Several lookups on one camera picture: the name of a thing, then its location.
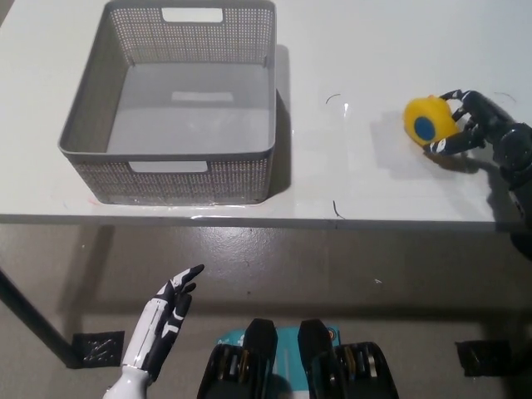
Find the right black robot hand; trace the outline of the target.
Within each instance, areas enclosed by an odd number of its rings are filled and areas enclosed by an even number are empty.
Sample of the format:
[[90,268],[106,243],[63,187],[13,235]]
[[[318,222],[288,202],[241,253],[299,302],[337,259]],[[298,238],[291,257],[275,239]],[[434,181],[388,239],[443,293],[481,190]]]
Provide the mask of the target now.
[[469,114],[462,131],[441,140],[423,145],[426,153],[437,155],[456,155],[485,147],[485,142],[501,127],[511,125],[515,120],[489,97],[478,91],[460,89],[448,91],[439,96],[443,101],[458,100],[461,102],[451,118],[457,122],[462,116]]

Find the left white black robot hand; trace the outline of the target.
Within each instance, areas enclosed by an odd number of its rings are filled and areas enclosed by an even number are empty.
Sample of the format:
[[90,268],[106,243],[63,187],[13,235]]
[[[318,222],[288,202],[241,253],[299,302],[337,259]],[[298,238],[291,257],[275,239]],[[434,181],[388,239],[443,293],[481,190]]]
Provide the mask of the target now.
[[150,299],[135,326],[122,364],[144,371],[155,382],[170,354],[190,309],[193,279],[204,265],[188,268],[170,278]]

